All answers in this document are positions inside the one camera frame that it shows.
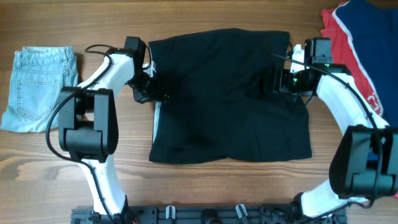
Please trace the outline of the red and navy shirt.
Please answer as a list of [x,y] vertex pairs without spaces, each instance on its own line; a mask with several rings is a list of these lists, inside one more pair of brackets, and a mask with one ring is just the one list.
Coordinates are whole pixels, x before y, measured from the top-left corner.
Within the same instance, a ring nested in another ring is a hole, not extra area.
[[320,15],[334,62],[348,67],[373,111],[397,127],[397,3],[345,1]]

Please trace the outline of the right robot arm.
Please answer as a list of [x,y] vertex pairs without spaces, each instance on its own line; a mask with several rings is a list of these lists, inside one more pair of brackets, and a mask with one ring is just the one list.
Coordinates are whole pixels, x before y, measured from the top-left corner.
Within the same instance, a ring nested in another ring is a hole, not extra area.
[[297,96],[317,96],[332,113],[342,140],[330,164],[328,179],[297,194],[287,205],[269,206],[288,223],[328,222],[352,205],[371,208],[381,197],[397,193],[397,128],[368,104],[346,65],[334,63],[331,40],[307,39],[288,57],[289,69],[274,73],[272,89]]

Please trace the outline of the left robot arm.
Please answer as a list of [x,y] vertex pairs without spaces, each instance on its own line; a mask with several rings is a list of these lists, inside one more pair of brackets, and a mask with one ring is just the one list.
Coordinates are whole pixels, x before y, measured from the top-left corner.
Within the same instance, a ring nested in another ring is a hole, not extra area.
[[82,168],[94,205],[92,223],[136,223],[114,165],[119,140],[115,99],[124,85],[132,88],[138,103],[162,102],[168,96],[155,77],[154,62],[145,63],[149,47],[138,37],[126,37],[124,47],[107,46],[103,63],[76,87],[64,87],[59,94],[58,140],[68,152],[66,160]]

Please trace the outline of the folded light blue denim shorts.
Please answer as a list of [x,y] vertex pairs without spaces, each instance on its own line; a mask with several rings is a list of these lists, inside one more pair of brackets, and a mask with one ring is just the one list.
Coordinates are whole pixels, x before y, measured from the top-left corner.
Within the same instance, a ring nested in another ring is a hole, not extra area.
[[40,133],[58,105],[60,90],[77,86],[73,47],[23,47],[14,55],[9,99],[1,129]]

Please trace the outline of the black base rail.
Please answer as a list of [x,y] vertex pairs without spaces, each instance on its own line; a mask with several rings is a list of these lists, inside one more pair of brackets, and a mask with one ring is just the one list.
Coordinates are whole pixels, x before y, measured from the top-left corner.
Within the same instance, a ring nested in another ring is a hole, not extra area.
[[310,221],[306,219],[294,220],[287,213],[292,211],[288,204],[265,204],[245,206],[239,204],[229,207],[167,207],[135,206],[129,207],[126,214],[116,214],[115,223],[146,223],[146,224],[206,224],[206,223],[327,223],[347,224],[346,210],[340,210],[322,218]]

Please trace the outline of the black shorts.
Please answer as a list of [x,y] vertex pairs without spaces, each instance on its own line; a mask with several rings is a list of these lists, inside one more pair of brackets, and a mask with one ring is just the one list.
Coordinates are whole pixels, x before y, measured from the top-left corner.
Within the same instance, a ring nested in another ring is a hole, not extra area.
[[219,159],[277,162],[312,156],[309,115],[299,96],[249,98],[250,77],[279,70],[290,35],[221,29],[149,44],[156,76],[169,98],[159,104],[149,159],[197,164]]

